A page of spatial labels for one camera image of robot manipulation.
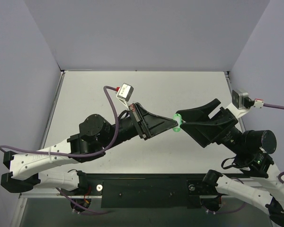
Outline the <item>green key tag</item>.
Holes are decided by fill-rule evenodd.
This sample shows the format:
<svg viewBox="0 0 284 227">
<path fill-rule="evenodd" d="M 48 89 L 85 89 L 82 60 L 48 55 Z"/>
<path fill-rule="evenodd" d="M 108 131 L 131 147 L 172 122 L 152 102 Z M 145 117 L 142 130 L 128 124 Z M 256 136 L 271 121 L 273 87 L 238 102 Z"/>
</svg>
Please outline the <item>green key tag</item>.
<svg viewBox="0 0 284 227">
<path fill-rule="evenodd" d="M 177 126 L 173 127 L 174 132 L 180 132 L 180 125 L 182 124 L 182 116 L 178 113 L 173 115 L 173 120 L 177 123 Z"/>
</svg>

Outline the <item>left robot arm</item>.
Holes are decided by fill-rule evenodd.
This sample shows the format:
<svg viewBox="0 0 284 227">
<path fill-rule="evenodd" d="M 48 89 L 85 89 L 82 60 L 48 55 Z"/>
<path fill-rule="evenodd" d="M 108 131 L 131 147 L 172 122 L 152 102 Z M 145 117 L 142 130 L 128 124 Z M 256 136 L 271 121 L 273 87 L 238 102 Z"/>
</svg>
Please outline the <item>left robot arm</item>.
<svg viewBox="0 0 284 227">
<path fill-rule="evenodd" d="M 92 114 L 79 125 L 79 133 L 60 143 L 37 151 L 2 145 L 3 164 L 9 170 L 0 184 L 10 193 L 28 192 L 34 188 L 60 188 L 82 195 L 91 186 L 83 171 L 54 172 L 51 169 L 68 164 L 84 163 L 103 157 L 106 151 L 136 136 L 153 138 L 170 129 L 179 129 L 181 118 L 172 119 L 146 111 L 140 103 L 129 105 L 115 116 L 111 124 L 99 114 Z"/>
</svg>

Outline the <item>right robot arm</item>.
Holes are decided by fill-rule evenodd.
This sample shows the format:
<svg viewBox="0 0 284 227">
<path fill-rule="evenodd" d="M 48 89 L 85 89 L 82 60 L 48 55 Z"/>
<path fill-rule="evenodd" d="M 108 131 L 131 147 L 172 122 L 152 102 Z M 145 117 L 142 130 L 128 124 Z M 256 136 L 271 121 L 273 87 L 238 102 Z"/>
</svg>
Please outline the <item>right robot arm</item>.
<svg viewBox="0 0 284 227">
<path fill-rule="evenodd" d="M 226 108 L 220 108 L 212 118 L 209 114 L 220 104 L 218 99 L 201 107 L 178 110 L 180 128 L 201 147 L 211 143 L 224 145 L 235 154 L 229 166 L 258 182 L 262 189 L 236 182 L 215 170 L 209 170 L 202 181 L 206 193 L 217 191 L 244 201 L 263 211 L 277 225 L 284 227 L 284 178 L 271 154 L 276 150 L 276 137 L 270 130 L 241 132 L 236 128 L 239 118 L 252 107 L 261 108 L 264 102 L 238 98 Z"/>
</svg>

